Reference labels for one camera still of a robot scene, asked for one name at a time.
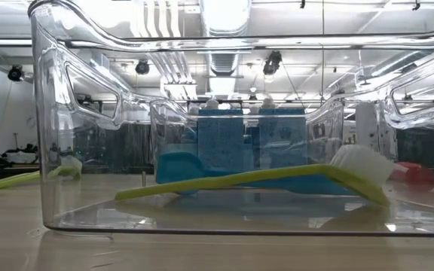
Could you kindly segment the blue sponge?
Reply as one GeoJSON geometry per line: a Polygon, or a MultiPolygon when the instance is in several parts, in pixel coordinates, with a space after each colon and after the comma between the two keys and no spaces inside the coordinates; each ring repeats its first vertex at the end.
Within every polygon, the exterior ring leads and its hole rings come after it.
{"type": "Polygon", "coordinates": [[[259,166],[275,169],[307,164],[307,120],[303,108],[260,109],[259,166]]]}
{"type": "Polygon", "coordinates": [[[197,155],[210,170],[242,172],[243,111],[240,109],[201,109],[197,122],[197,155]]]}

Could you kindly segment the red white dish brush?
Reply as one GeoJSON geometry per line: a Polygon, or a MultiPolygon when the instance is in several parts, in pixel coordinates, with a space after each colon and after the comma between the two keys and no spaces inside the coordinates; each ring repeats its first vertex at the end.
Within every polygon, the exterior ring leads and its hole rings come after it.
{"type": "Polygon", "coordinates": [[[405,171],[395,168],[391,179],[413,191],[427,192],[434,189],[434,171],[431,169],[410,162],[397,162],[396,166],[405,168],[405,171]]]}

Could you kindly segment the silver ceiling air duct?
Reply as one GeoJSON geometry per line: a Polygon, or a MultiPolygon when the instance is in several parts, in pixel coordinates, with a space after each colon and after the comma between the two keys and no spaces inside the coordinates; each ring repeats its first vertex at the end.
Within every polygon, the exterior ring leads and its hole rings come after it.
{"type": "MultiPolygon", "coordinates": [[[[250,18],[252,0],[199,0],[200,18],[206,37],[244,36],[250,18]]],[[[239,56],[235,53],[211,53],[207,60],[216,76],[232,76],[239,56]]]]}

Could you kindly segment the white pillar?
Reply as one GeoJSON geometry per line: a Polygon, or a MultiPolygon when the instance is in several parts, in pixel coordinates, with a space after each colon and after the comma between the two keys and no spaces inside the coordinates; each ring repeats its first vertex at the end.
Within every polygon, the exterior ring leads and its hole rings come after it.
{"type": "Polygon", "coordinates": [[[357,144],[377,150],[377,117],[373,103],[359,103],[355,110],[357,144]]]}

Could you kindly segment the yellow-green dish brush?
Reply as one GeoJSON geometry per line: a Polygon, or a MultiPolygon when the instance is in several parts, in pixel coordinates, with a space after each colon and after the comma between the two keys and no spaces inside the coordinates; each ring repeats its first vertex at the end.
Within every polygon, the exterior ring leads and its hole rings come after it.
{"type": "Polygon", "coordinates": [[[388,206],[389,200],[382,186],[396,168],[396,164],[385,156],[361,145],[341,146],[329,163],[260,169],[222,176],[203,177],[201,174],[205,171],[200,162],[193,160],[192,163],[200,173],[197,178],[122,190],[115,194],[115,199],[241,186],[303,194],[357,195],[388,206]]]}
{"type": "MultiPolygon", "coordinates": [[[[47,178],[72,176],[75,179],[81,178],[81,170],[83,163],[74,157],[65,157],[62,164],[51,170],[45,175],[47,178]]],[[[0,189],[5,189],[18,184],[28,183],[37,180],[41,177],[39,171],[13,175],[11,177],[0,179],[0,189]]]]}

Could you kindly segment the black ceiling spotlight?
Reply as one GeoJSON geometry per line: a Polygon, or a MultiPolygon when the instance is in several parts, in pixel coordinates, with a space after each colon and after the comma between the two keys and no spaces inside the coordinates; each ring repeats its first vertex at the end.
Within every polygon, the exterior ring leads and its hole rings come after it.
{"type": "Polygon", "coordinates": [[[138,63],[136,64],[136,67],[135,67],[135,71],[138,75],[148,74],[150,71],[150,66],[148,64],[148,60],[141,59],[140,61],[138,61],[138,63]]]}
{"type": "Polygon", "coordinates": [[[24,80],[23,68],[20,65],[13,65],[8,72],[10,81],[19,82],[24,80]]]}
{"type": "Polygon", "coordinates": [[[265,60],[263,74],[274,75],[280,68],[282,62],[282,55],[278,50],[273,50],[268,58],[265,60]]]}

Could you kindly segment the clear plastic bin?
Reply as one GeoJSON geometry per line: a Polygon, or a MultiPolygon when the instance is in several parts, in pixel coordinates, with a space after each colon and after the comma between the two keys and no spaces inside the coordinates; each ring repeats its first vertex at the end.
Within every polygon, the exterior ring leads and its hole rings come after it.
{"type": "Polygon", "coordinates": [[[252,0],[244,36],[206,37],[199,0],[34,0],[28,17],[41,203],[52,230],[222,235],[434,236],[434,189],[391,179],[382,206],[357,195],[231,186],[116,200],[158,185],[151,103],[183,108],[343,107],[343,145],[358,145],[355,110],[373,103],[377,150],[434,171],[434,0],[252,0]],[[273,50],[282,55],[264,75],[273,50]],[[232,76],[211,53],[239,56],[232,76]],[[136,64],[150,71],[138,75],[136,64]],[[81,178],[47,178],[65,157],[81,178]]]}
{"type": "MultiPolygon", "coordinates": [[[[151,103],[151,132],[154,147],[154,166],[158,157],[172,152],[188,152],[197,156],[197,122],[199,110],[183,108],[175,102],[159,100],[151,103]]],[[[253,155],[259,166],[259,108],[254,114],[243,111],[244,151],[253,155]]],[[[336,105],[319,117],[305,114],[307,120],[307,164],[327,163],[335,155],[343,138],[343,107],[336,105]]]]}

